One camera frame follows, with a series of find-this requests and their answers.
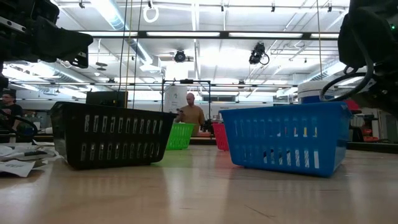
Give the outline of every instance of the basket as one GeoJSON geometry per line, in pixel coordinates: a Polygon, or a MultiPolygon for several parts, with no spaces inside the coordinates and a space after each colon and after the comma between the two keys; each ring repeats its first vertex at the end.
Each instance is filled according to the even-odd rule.
{"type": "Polygon", "coordinates": [[[176,114],[56,102],[55,149],[75,169],[134,166],[162,160],[176,114]]]}
{"type": "Polygon", "coordinates": [[[167,150],[186,149],[189,146],[194,124],[174,123],[167,143],[167,150]]]}
{"type": "Polygon", "coordinates": [[[221,114],[236,165],[329,177],[345,157],[351,113],[343,102],[221,114]]]}
{"type": "Polygon", "coordinates": [[[225,133],[224,124],[213,123],[214,135],[216,136],[217,147],[219,150],[228,151],[228,140],[225,133]]]}

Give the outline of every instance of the red object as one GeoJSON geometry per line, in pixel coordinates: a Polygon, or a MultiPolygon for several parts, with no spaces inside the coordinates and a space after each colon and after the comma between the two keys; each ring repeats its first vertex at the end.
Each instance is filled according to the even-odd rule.
{"type": "Polygon", "coordinates": [[[372,129],[364,129],[363,133],[364,134],[371,134],[372,133],[372,129]]]}
{"type": "Polygon", "coordinates": [[[213,129],[218,149],[229,151],[224,124],[213,124],[213,129]]]}
{"type": "Polygon", "coordinates": [[[365,142],[373,142],[373,141],[378,141],[378,137],[372,137],[372,136],[363,136],[363,141],[365,142]]]}
{"type": "Polygon", "coordinates": [[[351,111],[361,110],[361,108],[359,108],[358,104],[356,104],[355,101],[353,101],[353,100],[345,100],[344,102],[347,104],[348,109],[351,111]]]}

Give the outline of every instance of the person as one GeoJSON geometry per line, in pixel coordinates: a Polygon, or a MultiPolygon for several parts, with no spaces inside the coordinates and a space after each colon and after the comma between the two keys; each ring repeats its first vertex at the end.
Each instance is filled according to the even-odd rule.
{"type": "MultiPolygon", "coordinates": [[[[13,91],[5,91],[2,94],[1,109],[7,114],[22,117],[22,107],[16,104],[16,94],[13,91]]],[[[18,124],[21,122],[16,119],[5,117],[9,126],[17,130],[18,124]]]]}
{"type": "Polygon", "coordinates": [[[195,105],[195,96],[192,93],[187,94],[187,106],[179,109],[176,122],[184,122],[188,124],[195,124],[192,131],[192,136],[198,135],[200,125],[205,123],[205,115],[203,110],[195,105]]]}

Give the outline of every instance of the table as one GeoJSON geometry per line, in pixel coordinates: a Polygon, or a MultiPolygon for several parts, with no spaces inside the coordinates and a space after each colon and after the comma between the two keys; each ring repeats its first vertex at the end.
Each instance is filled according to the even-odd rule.
{"type": "Polygon", "coordinates": [[[330,179],[234,166],[216,146],[142,167],[61,160],[0,177],[0,223],[397,223],[398,155],[348,151],[330,179]]]}

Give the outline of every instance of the metal pole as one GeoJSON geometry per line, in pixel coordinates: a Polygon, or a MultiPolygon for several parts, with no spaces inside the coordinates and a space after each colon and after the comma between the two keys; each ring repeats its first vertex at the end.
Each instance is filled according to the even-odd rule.
{"type": "Polygon", "coordinates": [[[164,83],[165,83],[165,80],[162,80],[162,102],[160,102],[162,104],[162,112],[163,112],[163,100],[164,100],[164,97],[163,97],[163,94],[164,94],[164,83]]]}
{"type": "Polygon", "coordinates": [[[210,118],[210,122],[211,122],[211,81],[208,81],[209,84],[209,118],[210,118]]]}

